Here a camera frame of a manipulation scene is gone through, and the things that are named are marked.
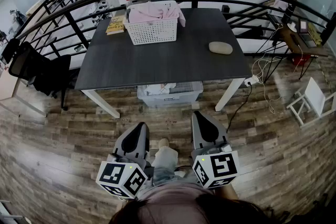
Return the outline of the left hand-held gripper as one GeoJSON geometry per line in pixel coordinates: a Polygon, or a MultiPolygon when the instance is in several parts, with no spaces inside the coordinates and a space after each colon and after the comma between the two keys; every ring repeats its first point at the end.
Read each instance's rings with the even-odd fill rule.
{"type": "Polygon", "coordinates": [[[136,199],[141,189],[152,185],[154,167],[147,161],[149,135],[144,122],[127,129],[101,162],[96,183],[120,199],[136,199]]]}

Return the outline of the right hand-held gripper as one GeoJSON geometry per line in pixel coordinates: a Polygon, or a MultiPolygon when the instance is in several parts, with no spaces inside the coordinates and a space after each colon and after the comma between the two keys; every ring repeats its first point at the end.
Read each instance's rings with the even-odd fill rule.
{"type": "Polygon", "coordinates": [[[230,184],[239,174],[237,151],[228,141],[225,127],[215,118],[195,111],[192,114],[192,169],[205,189],[230,184]]]}

